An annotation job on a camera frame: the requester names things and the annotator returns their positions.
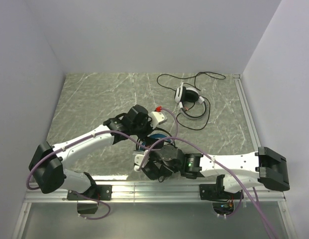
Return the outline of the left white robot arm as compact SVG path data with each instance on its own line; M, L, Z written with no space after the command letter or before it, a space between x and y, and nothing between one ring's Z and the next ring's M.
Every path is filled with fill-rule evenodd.
M44 142L37 147L29 165L30 175L44 194L68 189L94 198L100 192L95 180L87 172L71 171L70 166L94 150L112 146L129 136L146 138L165 119L160 112L149 113L146 108L135 105L127 113L109 118L74 139L55 145Z

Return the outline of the black blue headphones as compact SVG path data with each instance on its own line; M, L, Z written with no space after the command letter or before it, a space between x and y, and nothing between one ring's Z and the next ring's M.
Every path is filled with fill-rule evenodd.
M168 136L172 136L171 133L169 133L167 130L157 127L154 129L154 131L158 131L158 133L153 133L150 136L146 137L145 139L137 139L137 142L145 147L150 147L153 143L159 141L162 138L166 138ZM176 143L172 141L171 139L166 139L161 142L159 142L154 149L160 149L164 145L172 145L176 148Z

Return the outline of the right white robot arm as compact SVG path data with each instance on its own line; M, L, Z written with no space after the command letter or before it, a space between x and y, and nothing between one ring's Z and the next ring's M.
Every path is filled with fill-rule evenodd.
M217 176L228 193L236 193L242 186L264 185L281 192L290 189L286 158L268 147L241 155L207 157L201 153L185 154L172 145L165 145L159 150L136 153L134 169L140 169L151 180L170 177L173 173L188 179Z

